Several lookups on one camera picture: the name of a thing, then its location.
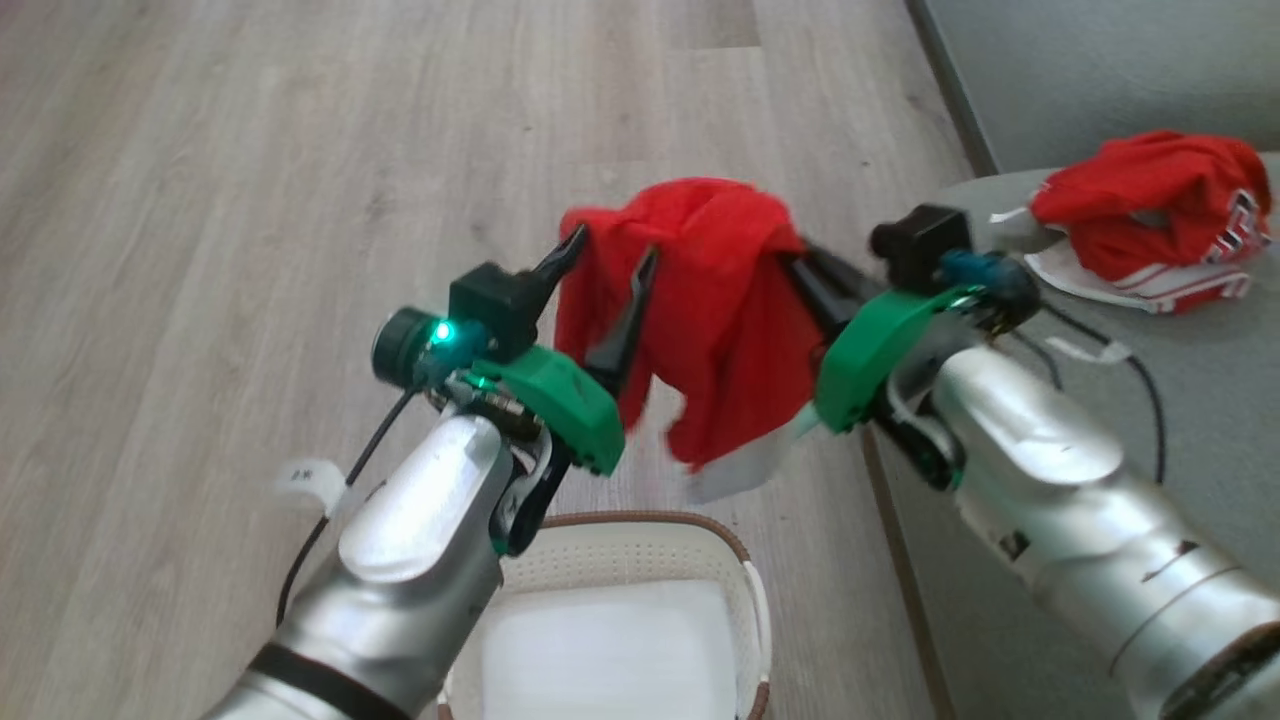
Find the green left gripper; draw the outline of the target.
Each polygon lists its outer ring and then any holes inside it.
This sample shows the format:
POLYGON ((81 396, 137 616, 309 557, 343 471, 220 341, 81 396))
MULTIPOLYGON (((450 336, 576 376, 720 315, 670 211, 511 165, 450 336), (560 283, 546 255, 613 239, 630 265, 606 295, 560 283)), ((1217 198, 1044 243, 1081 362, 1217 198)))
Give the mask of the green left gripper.
MULTIPOLYGON (((529 272, 547 304, 589 245, 590 229, 572 231, 529 272)), ((614 396, 621 396, 640 346, 659 265, 646 249, 628 281, 630 296, 605 336, 593 345, 585 370, 566 355, 531 345, 511 360, 497 357, 495 336, 480 322, 401 307, 372 342, 372 372, 435 410, 489 420, 525 455, 490 515, 499 556, 517 557, 534 542, 564 474, 581 468, 608 477, 625 450, 614 396)))

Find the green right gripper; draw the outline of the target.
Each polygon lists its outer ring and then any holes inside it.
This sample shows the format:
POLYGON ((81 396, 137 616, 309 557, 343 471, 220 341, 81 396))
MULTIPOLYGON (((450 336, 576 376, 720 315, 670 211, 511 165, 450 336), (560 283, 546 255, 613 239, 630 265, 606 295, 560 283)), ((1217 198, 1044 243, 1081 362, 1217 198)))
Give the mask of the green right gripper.
POLYGON ((920 296, 887 287, 827 247, 805 242, 781 268, 829 345, 815 377, 815 411, 837 433, 872 424, 937 491, 956 489, 966 450, 936 416, 931 393, 952 356, 989 345, 1041 309, 1037 282, 1001 252, 951 251, 948 288, 920 296))

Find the plain red garment white hem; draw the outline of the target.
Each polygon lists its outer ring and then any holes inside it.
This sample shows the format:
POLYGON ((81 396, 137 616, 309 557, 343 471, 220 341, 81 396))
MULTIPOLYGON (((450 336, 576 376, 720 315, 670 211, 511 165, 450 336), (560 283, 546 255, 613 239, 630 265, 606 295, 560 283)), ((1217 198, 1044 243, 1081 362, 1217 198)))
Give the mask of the plain red garment white hem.
POLYGON ((785 202, 753 184, 694 177, 653 184, 621 208, 571 208, 559 232, 588 245, 562 281, 554 346, 577 363, 600 343, 631 295, 646 252, 655 279, 618 401, 626 428, 652 382, 684 406, 666 432, 689 474, 690 503, 765 484, 812 430, 822 334, 785 273, 803 238, 785 202))

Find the red garment white stripes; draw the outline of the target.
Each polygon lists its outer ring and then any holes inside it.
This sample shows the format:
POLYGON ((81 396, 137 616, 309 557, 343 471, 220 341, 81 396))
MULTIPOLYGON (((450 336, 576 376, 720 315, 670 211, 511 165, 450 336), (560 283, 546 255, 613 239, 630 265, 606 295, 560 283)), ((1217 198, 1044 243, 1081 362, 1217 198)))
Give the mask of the red garment white stripes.
POLYGON ((1245 297, 1272 206, 1265 161, 1245 141, 1156 131, 1108 141, 989 223, 1032 219, 1059 236, 1024 258, 1050 287, 1160 315, 1245 297))

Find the white plastic laundry basket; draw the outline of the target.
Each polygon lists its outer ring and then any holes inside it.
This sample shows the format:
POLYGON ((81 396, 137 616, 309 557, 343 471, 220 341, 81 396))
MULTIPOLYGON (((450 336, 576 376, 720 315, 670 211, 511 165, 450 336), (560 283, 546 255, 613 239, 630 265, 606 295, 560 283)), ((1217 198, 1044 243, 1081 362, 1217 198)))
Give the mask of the white plastic laundry basket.
POLYGON ((771 607, 745 544, 691 512, 552 518, 424 720, 765 720, 771 607))

